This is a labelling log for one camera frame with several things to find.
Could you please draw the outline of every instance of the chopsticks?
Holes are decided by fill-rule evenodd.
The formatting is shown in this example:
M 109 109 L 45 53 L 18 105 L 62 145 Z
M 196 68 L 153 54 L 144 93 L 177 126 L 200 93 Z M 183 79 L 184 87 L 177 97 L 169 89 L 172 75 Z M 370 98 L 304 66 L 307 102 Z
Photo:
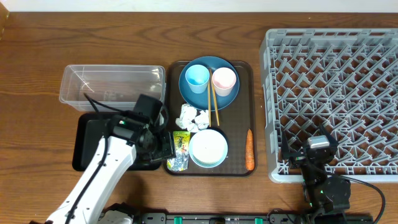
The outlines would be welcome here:
M 207 83 L 207 101 L 208 101 L 208 106 L 209 106 L 209 127 L 211 127 L 211 95 L 210 95 L 210 82 Z
M 213 83 L 213 72 L 211 71 L 211 68 L 209 68 L 209 72 L 210 72 L 210 82 L 211 82 L 211 89 L 213 90 L 213 100 L 214 100 L 214 107 L 215 107 L 215 111 L 216 111 L 216 117 L 217 117 L 217 125 L 220 125 L 220 120 L 218 119 L 218 108 L 217 108 L 217 99 L 216 99 L 216 91 L 214 90 L 214 83 Z

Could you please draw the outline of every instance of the light blue cup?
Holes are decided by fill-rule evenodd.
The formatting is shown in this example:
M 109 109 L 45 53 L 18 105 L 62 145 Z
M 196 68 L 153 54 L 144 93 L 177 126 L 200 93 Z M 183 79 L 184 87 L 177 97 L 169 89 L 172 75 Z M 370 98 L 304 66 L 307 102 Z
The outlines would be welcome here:
M 189 88 L 194 93 L 203 93 L 210 79 L 209 70 L 203 65 L 192 65 L 185 73 Z

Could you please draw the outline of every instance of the crumpled white paper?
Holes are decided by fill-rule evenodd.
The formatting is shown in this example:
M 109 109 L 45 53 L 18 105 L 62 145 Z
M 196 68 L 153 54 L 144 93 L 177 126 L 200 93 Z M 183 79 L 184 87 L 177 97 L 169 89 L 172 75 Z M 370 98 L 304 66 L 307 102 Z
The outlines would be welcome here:
M 184 104 L 181 106 L 180 117 L 175 120 L 181 129 L 187 129 L 187 131 L 192 133 L 197 133 L 200 130 L 204 130 L 209 126 L 209 112 L 208 110 L 200 111 L 197 116 L 198 111 L 190 106 L 189 104 Z

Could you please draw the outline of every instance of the white cup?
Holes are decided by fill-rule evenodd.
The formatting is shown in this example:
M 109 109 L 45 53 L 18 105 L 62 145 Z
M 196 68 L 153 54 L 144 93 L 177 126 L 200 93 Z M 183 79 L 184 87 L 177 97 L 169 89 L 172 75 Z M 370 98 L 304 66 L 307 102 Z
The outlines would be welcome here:
M 230 68 L 219 68 L 213 73 L 211 81 L 219 96 L 228 96 L 236 83 L 236 74 Z

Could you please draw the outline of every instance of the carrot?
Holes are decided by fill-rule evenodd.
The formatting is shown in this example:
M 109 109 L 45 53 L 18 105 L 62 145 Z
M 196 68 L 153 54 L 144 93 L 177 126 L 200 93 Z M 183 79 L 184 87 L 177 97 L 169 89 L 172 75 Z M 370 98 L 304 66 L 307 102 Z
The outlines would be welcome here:
M 246 169 L 254 170 L 253 133 L 250 129 L 246 136 Z

